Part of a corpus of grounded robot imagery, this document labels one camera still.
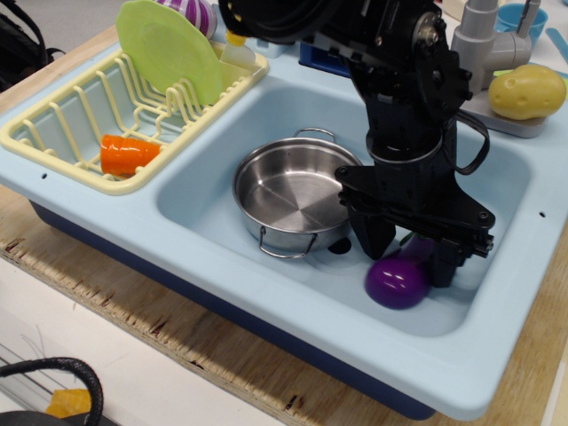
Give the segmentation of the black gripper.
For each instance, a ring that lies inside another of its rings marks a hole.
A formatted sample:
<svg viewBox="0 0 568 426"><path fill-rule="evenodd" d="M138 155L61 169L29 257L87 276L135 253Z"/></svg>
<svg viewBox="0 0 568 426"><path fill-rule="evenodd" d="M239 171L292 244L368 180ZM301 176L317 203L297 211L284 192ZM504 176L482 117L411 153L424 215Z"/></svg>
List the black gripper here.
<svg viewBox="0 0 568 426"><path fill-rule="evenodd" d="M337 170L335 178L343 187L340 201L365 254L381 258L397 228L431 238L435 243L429 274L434 288L448 288L467 257L488 256L495 216L467 195L455 176L473 173L489 147L485 140L471 163L459 167L457 137L449 133L425 152L375 147L373 165Z"/></svg>

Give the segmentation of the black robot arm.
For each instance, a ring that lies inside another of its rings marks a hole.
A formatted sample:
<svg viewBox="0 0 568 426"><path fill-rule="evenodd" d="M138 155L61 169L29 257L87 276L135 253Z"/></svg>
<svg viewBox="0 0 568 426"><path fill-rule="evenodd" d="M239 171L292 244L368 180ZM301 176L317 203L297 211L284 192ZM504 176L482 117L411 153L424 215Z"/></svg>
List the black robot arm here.
<svg viewBox="0 0 568 426"><path fill-rule="evenodd" d="M275 44L303 43L337 57L362 97L369 166L335 177L340 201L365 253L379 258L397 227L432 239L432 283L450 285L471 256L493 246L494 215L457 184L485 160L484 143L457 163L457 126L487 128L462 111L471 98L469 71L446 42L446 24L431 1L223 1L226 27Z"/></svg>

